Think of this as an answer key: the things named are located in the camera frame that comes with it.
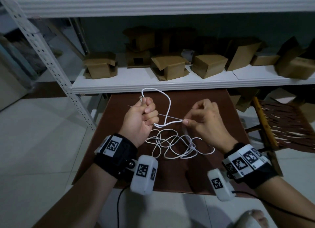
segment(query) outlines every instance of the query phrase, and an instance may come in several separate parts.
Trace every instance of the wall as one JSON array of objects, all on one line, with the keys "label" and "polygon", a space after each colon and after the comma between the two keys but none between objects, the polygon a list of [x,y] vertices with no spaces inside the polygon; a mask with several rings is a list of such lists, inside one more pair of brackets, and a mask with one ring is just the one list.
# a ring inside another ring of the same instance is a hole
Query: wall
[{"label": "wall", "polygon": [[199,35],[256,36],[279,47],[295,35],[303,46],[315,37],[314,12],[160,15],[81,18],[91,51],[124,52],[128,42],[122,31],[145,25],[152,28],[194,27]]}]

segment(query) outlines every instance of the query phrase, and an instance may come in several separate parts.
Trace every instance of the metal shelving unit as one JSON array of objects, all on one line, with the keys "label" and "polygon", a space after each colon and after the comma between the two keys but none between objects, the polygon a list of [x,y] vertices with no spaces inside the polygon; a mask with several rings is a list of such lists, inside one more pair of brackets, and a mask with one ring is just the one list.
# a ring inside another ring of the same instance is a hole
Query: metal shelving unit
[{"label": "metal shelving unit", "polygon": [[[81,102],[81,93],[115,93],[141,91],[154,86],[160,90],[188,90],[270,85],[314,84],[315,75],[308,80],[294,80],[278,76],[273,66],[247,66],[235,71],[223,71],[207,79],[191,72],[189,75],[160,82],[150,68],[127,69],[124,56],[118,55],[118,75],[108,79],[90,80],[83,77],[83,69],[72,85],[58,60],[54,57],[38,28],[28,19],[180,15],[315,11],[315,0],[0,0],[27,40],[37,52],[65,94],[77,107],[88,125],[95,129],[93,117]],[[72,57],[80,64],[79,57]]]}]

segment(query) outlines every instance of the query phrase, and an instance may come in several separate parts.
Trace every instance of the foot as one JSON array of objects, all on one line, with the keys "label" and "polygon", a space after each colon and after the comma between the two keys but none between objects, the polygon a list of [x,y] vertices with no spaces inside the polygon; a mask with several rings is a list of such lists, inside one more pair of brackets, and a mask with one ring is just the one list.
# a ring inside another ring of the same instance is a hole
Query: foot
[{"label": "foot", "polygon": [[269,224],[261,210],[251,210],[241,215],[235,228],[269,228]]}]

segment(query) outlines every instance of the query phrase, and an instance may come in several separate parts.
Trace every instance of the brown table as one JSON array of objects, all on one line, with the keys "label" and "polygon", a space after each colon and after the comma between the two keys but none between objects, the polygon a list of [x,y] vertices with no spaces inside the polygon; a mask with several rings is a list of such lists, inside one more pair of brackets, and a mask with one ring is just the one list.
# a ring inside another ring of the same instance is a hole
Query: brown table
[{"label": "brown table", "polygon": [[[166,94],[171,98],[172,104],[169,111],[169,116],[175,118],[183,118],[191,109],[195,102],[204,98],[210,99],[218,104],[223,122],[230,132],[239,142],[249,143],[247,134],[243,129],[239,116],[234,108],[228,92],[225,89],[220,90],[190,90],[190,91],[168,91]],[[129,110],[129,106],[134,105],[138,100],[140,92],[112,94],[110,97],[104,114],[98,124],[90,145],[86,151],[83,161],[75,176],[75,183],[82,174],[91,166],[94,158],[94,151],[107,135],[118,132],[124,119],[125,113]],[[165,95],[159,92],[145,92],[146,97],[151,97],[156,104],[156,110],[160,114],[166,114],[168,108],[168,99]],[[159,116],[159,124],[163,124],[165,117]],[[181,123],[170,124],[167,128],[175,129],[179,135],[182,135]],[[197,137],[193,131],[188,131],[191,137]],[[173,135],[172,132],[165,132],[163,137]],[[199,151],[206,153],[211,152],[212,148],[208,147],[203,141],[195,140],[196,147]],[[154,148],[153,144],[144,143],[139,147],[138,156],[142,154],[151,155]],[[178,142],[173,148],[182,153],[186,150],[183,143]],[[161,156],[157,159],[159,162],[154,190],[167,192],[183,192],[197,194],[211,194],[214,191],[207,177],[207,172],[215,168],[223,168],[221,162],[223,155],[219,151],[215,151],[211,155],[198,154],[191,159],[174,159],[167,160],[163,157],[165,150],[162,150]],[[124,187],[126,183],[119,181],[116,187]],[[246,184],[237,184],[232,181],[235,190],[247,191],[254,193]]]}]

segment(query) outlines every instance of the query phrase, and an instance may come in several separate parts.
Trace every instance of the left hand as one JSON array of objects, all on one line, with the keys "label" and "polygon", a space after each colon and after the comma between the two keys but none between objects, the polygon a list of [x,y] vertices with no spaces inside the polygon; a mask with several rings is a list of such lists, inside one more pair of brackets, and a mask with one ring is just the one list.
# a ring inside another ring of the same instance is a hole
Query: left hand
[{"label": "left hand", "polygon": [[128,138],[137,148],[148,138],[153,123],[158,123],[158,111],[152,98],[142,98],[125,115],[119,134]]}]

